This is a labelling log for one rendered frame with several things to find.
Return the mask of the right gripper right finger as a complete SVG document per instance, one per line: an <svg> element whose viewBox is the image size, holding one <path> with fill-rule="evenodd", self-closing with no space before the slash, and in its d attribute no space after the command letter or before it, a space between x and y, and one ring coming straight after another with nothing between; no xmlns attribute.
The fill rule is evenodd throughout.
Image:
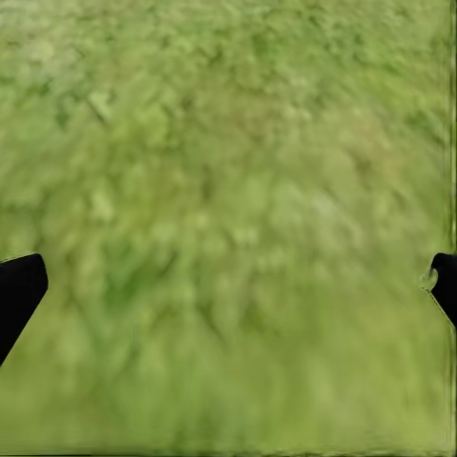
<svg viewBox="0 0 457 457"><path fill-rule="evenodd" d="M420 277L420 289L431 291L457 328L457 256L439 252Z"/></svg>

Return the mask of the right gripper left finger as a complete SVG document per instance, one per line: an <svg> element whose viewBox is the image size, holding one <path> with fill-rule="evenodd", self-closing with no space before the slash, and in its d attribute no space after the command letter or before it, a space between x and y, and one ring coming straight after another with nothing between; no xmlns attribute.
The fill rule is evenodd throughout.
<svg viewBox="0 0 457 457"><path fill-rule="evenodd" d="M39 253L0 264L0 366L48 289Z"/></svg>

